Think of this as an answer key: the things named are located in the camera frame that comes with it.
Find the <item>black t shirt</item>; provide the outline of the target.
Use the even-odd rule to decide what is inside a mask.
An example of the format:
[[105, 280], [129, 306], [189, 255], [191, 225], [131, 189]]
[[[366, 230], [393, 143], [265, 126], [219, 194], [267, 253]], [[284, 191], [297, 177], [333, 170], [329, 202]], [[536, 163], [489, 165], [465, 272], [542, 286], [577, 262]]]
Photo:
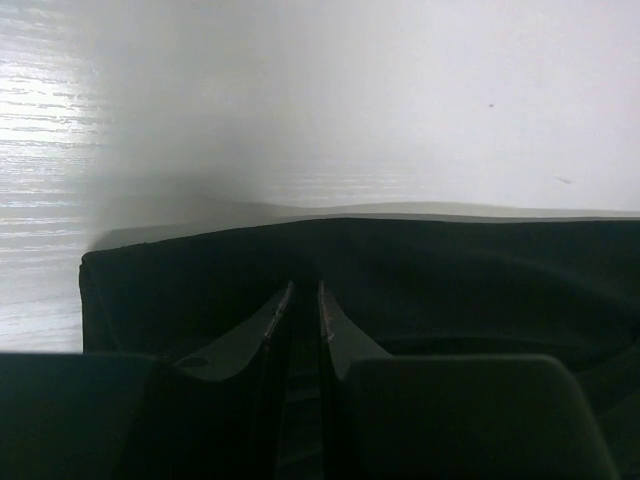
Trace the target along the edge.
[[293, 283], [292, 375], [317, 376], [317, 290], [400, 355], [542, 353], [577, 376], [624, 477], [639, 475], [639, 224], [327, 218], [143, 242], [81, 260], [85, 352], [177, 360]]

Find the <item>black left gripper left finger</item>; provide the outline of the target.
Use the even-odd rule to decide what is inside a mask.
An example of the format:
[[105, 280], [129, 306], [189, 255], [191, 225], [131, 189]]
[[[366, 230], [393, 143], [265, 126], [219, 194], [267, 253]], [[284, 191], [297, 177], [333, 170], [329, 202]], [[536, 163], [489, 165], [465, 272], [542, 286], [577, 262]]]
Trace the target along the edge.
[[5, 479], [271, 479], [295, 288], [168, 362], [135, 354], [1, 358]]

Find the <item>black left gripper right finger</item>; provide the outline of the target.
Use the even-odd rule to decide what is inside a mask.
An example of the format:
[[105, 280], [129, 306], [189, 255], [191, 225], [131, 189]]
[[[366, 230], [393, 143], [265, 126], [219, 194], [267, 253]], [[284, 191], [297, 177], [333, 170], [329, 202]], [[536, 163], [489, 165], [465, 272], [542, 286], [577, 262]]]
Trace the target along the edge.
[[320, 285], [328, 479], [616, 479], [575, 376], [537, 353], [389, 353]]

